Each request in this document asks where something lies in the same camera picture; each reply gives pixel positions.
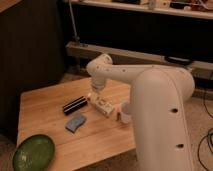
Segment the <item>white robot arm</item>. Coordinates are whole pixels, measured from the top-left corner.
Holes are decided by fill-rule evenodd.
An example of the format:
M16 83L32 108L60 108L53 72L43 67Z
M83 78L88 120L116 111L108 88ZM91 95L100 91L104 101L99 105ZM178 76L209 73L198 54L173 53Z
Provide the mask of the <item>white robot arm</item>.
M115 65L102 54L87 64L91 87L109 79L130 86L130 113L141 171L194 171L184 102L195 89L191 73L165 65Z

